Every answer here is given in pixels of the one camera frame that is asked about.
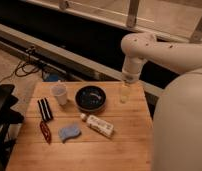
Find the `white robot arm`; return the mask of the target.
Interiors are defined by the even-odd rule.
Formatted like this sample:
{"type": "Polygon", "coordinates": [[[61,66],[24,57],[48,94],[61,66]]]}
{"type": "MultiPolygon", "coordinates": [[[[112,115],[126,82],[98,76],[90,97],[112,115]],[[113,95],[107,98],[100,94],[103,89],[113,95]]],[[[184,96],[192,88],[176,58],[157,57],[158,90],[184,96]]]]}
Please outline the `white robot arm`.
{"type": "Polygon", "coordinates": [[[159,97],[153,118],[151,171],[202,171],[202,44],[159,42],[150,33],[121,40],[122,77],[139,80],[151,61],[179,76],[159,97]]]}

